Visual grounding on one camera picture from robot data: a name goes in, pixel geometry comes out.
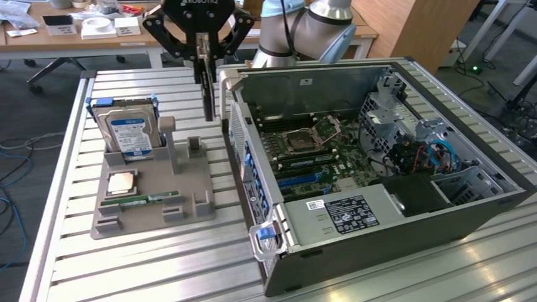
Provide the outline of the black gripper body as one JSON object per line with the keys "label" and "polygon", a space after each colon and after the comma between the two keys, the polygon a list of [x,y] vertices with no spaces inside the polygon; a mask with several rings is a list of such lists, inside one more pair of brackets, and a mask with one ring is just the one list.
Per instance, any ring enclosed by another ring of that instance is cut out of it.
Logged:
{"label": "black gripper body", "polygon": [[228,0],[166,0],[162,9],[186,36],[207,33],[219,38],[219,32],[235,10]]}

